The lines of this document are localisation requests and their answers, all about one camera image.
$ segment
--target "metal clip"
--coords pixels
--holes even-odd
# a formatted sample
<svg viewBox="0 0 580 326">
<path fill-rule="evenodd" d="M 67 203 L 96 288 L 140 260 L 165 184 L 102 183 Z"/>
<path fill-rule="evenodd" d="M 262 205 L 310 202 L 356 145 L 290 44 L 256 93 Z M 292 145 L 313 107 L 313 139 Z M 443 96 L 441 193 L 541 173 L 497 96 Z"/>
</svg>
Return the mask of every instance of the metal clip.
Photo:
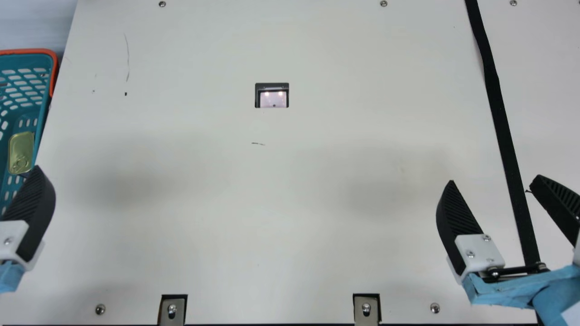
<svg viewBox="0 0 580 326">
<path fill-rule="evenodd" d="M 377 326 L 381 320 L 378 295 L 353 295 L 354 325 Z"/>
<path fill-rule="evenodd" d="M 186 300 L 185 298 L 161 298 L 159 326 L 183 326 L 185 324 Z"/>
</svg>

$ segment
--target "black mark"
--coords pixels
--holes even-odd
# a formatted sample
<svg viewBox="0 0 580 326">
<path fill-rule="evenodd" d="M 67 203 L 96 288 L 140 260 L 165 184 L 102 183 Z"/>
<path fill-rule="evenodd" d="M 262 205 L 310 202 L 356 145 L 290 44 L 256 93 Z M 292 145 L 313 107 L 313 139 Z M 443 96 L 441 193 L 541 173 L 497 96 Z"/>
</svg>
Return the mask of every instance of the black mark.
<svg viewBox="0 0 580 326">
<path fill-rule="evenodd" d="M 131 65 L 129 65 L 129 41 L 127 41 L 127 35 L 123 33 L 125 36 L 125 44 L 127 45 L 127 78 L 125 78 L 125 82 L 129 81 L 129 74 L 131 73 Z"/>
</svg>

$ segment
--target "black strap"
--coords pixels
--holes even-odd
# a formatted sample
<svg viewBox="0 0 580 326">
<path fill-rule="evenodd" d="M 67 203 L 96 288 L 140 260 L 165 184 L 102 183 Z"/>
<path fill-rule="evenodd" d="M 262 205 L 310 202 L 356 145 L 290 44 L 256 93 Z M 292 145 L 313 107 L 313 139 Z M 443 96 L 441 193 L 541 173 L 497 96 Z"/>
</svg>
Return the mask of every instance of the black strap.
<svg viewBox="0 0 580 326">
<path fill-rule="evenodd" d="M 517 232 L 520 236 L 521 251 L 526 265 L 540 261 L 538 244 L 530 218 L 530 210 L 525 200 L 524 186 L 521 182 L 520 168 L 517 165 L 516 151 L 513 147 L 512 134 L 509 131 L 508 118 L 503 105 L 502 90 L 499 86 L 498 73 L 495 70 L 494 57 L 491 54 L 490 42 L 487 39 L 477 0 L 465 0 L 467 15 L 473 36 L 479 47 L 483 61 L 485 88 L 490 101 L 491 115 L 494 119 L 495 134 L 498 138 L 499 153 L 502 156 L 503 171 L 506 175 L 507 190 L 512 201 L 513 214 L 516 218 Z"/>
</svg>

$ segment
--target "screw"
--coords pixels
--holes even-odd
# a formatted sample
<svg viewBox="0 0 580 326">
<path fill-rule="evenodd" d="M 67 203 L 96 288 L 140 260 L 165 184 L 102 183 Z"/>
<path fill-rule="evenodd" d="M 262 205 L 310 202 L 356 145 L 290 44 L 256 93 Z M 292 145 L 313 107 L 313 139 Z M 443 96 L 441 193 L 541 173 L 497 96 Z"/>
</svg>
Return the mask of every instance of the screw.
<svg viewBox="0 0 580 326">
<path fill-rule="evenodd" d="M 97 307 L 95 308 L 95 313 L 99 316 L 101 316 L 102 314 L 105 313 L 105 305 L 102 303 L 99 303 L 97 305 Z"/>
<path fill-rule="evenodd" d="M 546 264 L 539 262 L 538 263 L 538 271 L 542 272 L 542 271 L 546 271 L 548 269 L 548 267 L 546 267 Z"/>
<path fill-rule="evenodd" d="M 169 305 L 169 307 L 167 307 L 167 312 L 169 314 L 175 314 L 177 312 L 177 306 L 176 305 Z"/>
<path fill-rule="evenodd" d="M 430 306 L 431 312 L 434 314 L 438 314 L 441 311 L 441 307 L 437 302 L 433 302 Z"/>
<path fill-rule="evenodd" d="M 371 305 L 369 305 L 368 303 L 363 303 L 362 304 L 362 313 L 363 315 L 367 316 L 371 314 Z"/>
</svg>

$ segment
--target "rectangular opening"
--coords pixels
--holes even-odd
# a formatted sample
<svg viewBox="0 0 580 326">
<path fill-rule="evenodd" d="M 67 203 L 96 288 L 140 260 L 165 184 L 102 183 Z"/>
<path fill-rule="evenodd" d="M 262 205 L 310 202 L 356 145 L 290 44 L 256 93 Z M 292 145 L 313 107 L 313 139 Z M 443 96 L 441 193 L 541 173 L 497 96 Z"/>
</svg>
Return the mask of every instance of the rectangular opening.
<svg viewBox="0 0 580 326">
<path fill-rule="evenodd" d="M 289 107 L 290 87 L 287 82 L 256 83 L 255 107 Z"/>
</svg>

